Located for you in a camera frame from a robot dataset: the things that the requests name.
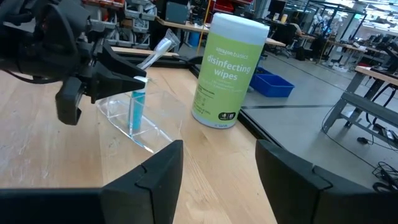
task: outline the blue plastic tray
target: blue plastic tray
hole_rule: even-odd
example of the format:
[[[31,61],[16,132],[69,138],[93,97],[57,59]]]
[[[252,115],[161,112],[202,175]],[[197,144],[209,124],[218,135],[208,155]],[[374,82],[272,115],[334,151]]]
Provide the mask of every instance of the blue plastic tray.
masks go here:
[[[288,97],[294,85],[284,80],[278,75],[274,75],[267,70],[257,67],[257,71],[250,81],[250,86],[266,97]]]

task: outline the clear acrylic holder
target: clear acrylic holder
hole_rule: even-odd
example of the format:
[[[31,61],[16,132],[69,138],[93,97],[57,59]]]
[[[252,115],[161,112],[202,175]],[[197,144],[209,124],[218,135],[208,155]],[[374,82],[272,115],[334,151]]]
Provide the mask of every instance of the clear acrylic holder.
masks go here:
[[[142,97],[145,98],[145,103],[141,103]],[[166,91],[147,91],[146,95],[136,98],[131,97],[131,92],[118,94],[100,100],[97,107],[111,124],[152,153],[180,139],[186,112],[185,105]],[[137,116],[134,113],[129,114],[129,110],[134,111],[134,107],[142,111],[139,129],[133,129],[129,125],[129,121],[135,122],[133,117]]]

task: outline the person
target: person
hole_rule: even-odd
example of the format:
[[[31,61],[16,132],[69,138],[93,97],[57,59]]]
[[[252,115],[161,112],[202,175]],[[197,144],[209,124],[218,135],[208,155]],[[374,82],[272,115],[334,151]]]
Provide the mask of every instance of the person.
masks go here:
[[[299,23],[299,20],[296,17],[294,17],[290,20],[289,24],[292,24],[293,26],[296,27],[296,35],[302,35],[300,26],[297,23]]]

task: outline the white lid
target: white lid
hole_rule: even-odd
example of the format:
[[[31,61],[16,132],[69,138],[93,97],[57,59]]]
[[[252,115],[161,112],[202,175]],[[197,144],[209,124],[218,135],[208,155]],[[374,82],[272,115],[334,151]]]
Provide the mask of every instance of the white lid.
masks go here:
[[[137,93],[145,93],[145,91],[146,91],[146,88],[147,88],[147,84],[148,84],[148,78],[146,78],[146,77],[140,77],[140,76],[136,76],[136,77],[134,77],[136,80],[140,80],[140,81],[142,81],[142,82],[144,82],[145,83],[145,87],[144,88],[142,88],[142,89],[140,89],[140,90],[134,90],[135,92],[137,92]]]
[[[213,16],[210,32],[248,44],[264,45],[269,26],[250,19],[217,12]]]

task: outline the amazon basics logo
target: amazon basics logo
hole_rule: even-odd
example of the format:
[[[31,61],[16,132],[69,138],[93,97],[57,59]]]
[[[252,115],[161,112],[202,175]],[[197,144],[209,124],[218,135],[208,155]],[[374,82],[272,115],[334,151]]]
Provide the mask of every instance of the amazon basics logo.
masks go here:
[[[242,58],[242,59],[248,59],[249,56],[244,55],[244,54],[237,54],[235,52],[230,52],[229,50],[225,50],[222,48],[217,47],[216,51],[220,54],[220,55],[230,55],[232,57],[236,57],[236,58]]]

